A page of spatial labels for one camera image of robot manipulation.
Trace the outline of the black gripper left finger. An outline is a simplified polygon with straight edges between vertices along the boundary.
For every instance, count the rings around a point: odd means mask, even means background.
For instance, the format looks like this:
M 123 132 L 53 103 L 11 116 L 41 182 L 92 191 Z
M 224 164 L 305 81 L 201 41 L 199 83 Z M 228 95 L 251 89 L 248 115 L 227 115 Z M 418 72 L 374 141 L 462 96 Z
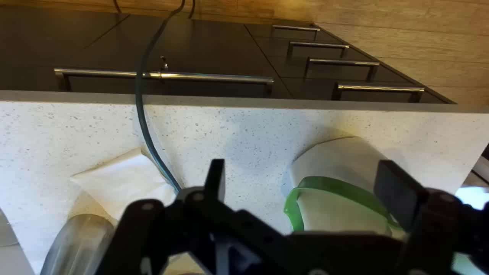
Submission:
M 202 185 L 202 193 L 215 200 L 224 199 L 224 161 L 212 159 Z

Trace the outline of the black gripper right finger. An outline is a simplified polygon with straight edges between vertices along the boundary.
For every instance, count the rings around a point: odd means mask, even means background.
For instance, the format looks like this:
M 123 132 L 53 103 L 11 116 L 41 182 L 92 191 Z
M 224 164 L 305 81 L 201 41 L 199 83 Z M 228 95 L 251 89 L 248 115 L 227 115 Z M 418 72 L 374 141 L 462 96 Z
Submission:
M 406 232 L 423 228 L 423 206 L 429 193 L 392 161 L 380 161 L 374 179 L 374 196 Z

